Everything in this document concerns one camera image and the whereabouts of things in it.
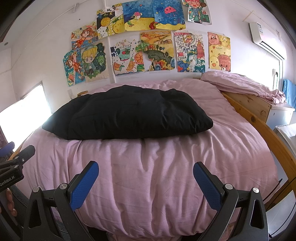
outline pink bedding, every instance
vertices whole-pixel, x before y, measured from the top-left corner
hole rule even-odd
[[[45,190],[69,182],[94,160],[99,177],[77,212],[81,220],[117,235],[156,238],[203,232],[214,217],[193,177],[197,161],[237,189],[258,187],[265,197],[276,186],[276,166],[263,138],[215,86],[194,79],[129,84],[184,91],[214,126],[193,136],[84,141],[63,140],[39,128],[23,146],[36,148],[17,184],[27,197],[37,185]]]
[[[284,103],[286,100],[285,94],[279,90],[270,90],[246,76],[227,71],[208,71],[203,74],[201,80],[211,83],[218,90],[256,95],[272,104]]]

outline drawing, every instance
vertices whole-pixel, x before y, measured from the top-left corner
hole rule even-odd
[[[68,86],[85,81],[80,51],[71,50],[63,59]]]
[[[143,32],[142,50],[151,60],[149,71],[175,68],[174,48],[170,31]]]
[[[98,41],[98,33],[96,30],[96,22],[85,25],[72,32],[71,42],[72,49],[77,50],[87,47]]]
[[[137,0],[123,3],[124,26],[126,31],[155,29],[151,1]]]
[[[125,29],[122,4],[119,3],[112,7],[98,10],[96,13],[96,26],[99,39],[123,33]]]
[[[224,35],[214,34],[210,32],[208,32],[207,35],[209,41],[210,69],[218,69],[230,72],[230,38]]]
[[[81,49],[83,69],[87,82],[109,77],[104,49],[102,43],[95,43]]]
[[[206,0],[182,0],[182,3],[188,7],[188,21],[212,24]]]
[[[152,0],[155,26],[160,29],[185,29],[185,19],[180,1]]]
[[[201,34],[174,32],[178,72],[205,72],[205,50]]]
[[[141,41],[127,38],[110,48],[115,75],[145,70]]]

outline human hand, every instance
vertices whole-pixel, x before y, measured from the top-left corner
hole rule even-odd
[[[7,198],[8,210],[10,211],[12,216],[16,217],[17,211],[15,210],[15,203],[13,202],[13,199],[12,199],[12,192],[9,189],[6,189],[6,198]]]

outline black cushion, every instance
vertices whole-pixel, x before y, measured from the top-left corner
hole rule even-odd
[[[212,126],[185,92],[124,85],[71,100],[42,128],[67,140],[85,140],[192,135]]]

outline blue gripper pad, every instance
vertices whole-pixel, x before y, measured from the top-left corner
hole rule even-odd
[[[218,212],[222,206],[221,194],[205,170],[199,165],[199,163],[195,163],[193,166],[193,176],[202,190],[210,207],[214,210],[217,210]]]
[[[4,147],[0,148],[0,157],[5,157],[9,152],[13,150],[15,144],[13,142],[8,143]]]
[[[90,161],[75,179],[71,185],[74,189],[70,193],[70,207],[73,211],[82,206],[98,175],[99,165],[95,161]]]

